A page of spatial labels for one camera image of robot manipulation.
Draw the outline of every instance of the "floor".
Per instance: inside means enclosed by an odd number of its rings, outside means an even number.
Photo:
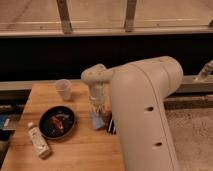
[[[127,0],[67,0],[74,28],[122,28]],[[138,0],[135,27],[200,26],[213,19],[212,0]],[[0,30],[58,30],[56,1],[1,0]]]

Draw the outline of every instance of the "wooden table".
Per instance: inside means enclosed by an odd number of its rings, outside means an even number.
[[[52,84],[33,86],[17,130],[11,141],[2,171],[123,171],[116,135],[95,131],[88,117],[88,89],[73,82],[72,100],[63,101]],[[27,123],[39,123],[42,114],[53,106],[71,108],[78,117],[74,131],[60,141],[48,140],[53,154],[46,160],[37,157],[28,137]]]

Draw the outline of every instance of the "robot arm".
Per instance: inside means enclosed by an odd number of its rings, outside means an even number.
[[[127,171],[180,170],[163,98],[179,87],[182,77],[181,66],[171,57],[132,62],[113,71],[110,104]]]

